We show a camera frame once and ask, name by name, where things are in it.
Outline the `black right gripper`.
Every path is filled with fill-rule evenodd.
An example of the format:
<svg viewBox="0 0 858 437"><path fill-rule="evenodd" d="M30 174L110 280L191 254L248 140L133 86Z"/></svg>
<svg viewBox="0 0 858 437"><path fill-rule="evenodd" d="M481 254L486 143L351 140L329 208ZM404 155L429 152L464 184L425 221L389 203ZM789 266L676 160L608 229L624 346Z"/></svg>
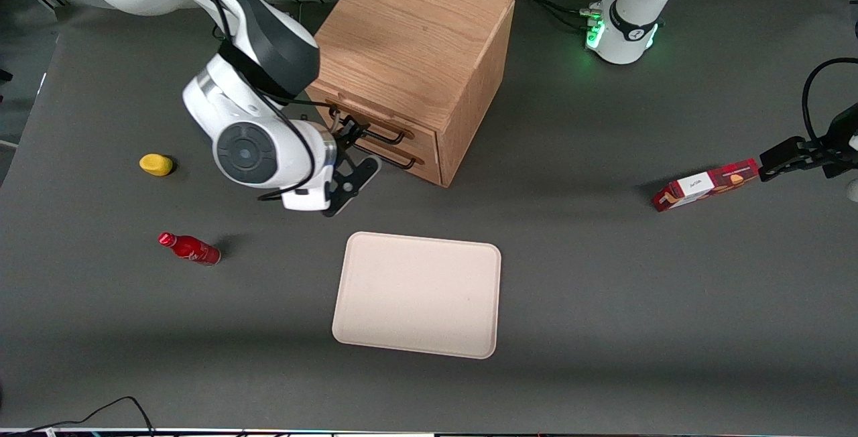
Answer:
<svg viewBox="0 0 858 437"><path fill-rule="evenodd" d="M369 129L368 123L363 123L351 113L342 110L330 110L330 117L330 131L334 137L336 154L331 183L326 187L330 204L324 210L324 216L327 218L340 214L376 176L382 164L380 159L364 159L355 165L347 153L349 143L355 143L365 137Z"/></svg>

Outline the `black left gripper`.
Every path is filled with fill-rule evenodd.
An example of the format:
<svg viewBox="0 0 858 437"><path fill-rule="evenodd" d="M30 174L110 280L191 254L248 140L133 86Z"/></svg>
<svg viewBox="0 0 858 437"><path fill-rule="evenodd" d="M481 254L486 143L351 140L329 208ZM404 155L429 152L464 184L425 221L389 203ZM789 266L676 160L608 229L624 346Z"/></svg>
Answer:
<svg viewBox="0 0 858 437"><path fill-rule="evenodd" d="M769 182L772 178L788 172L811 170L826 164L819 155L826 149L837 162L824 166L825 178L836 178L845 172L856 170L857 150L857 104L837 114L823 137L824 145L803 137L790 137L778 144L778 150L768 150L759 156L759 178Z"/></svg>

